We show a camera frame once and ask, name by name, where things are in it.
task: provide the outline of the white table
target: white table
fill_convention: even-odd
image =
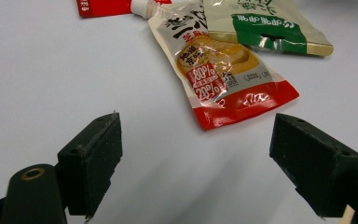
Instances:
[[[56,164],[78,132],[116,110],[124,156],[92,223],[337,223],[313,213],[269,143],[279,112],[358,151],[358,1],[296,2],[333,55],[259,52],[300,97],[205,132],[141,17],[82,20],[75,0],[0,0],[0,198],[17,171]]]

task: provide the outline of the plastic snack bag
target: plastic snack bag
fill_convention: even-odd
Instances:
[[[202,3],[162,5],[154,11],[149,26],[204,130],[260,115],[298,97],[250,49],[211,39]]]
[[[328,56],[333,46],[298,11],[294,0],[204,0],[213,39]]]

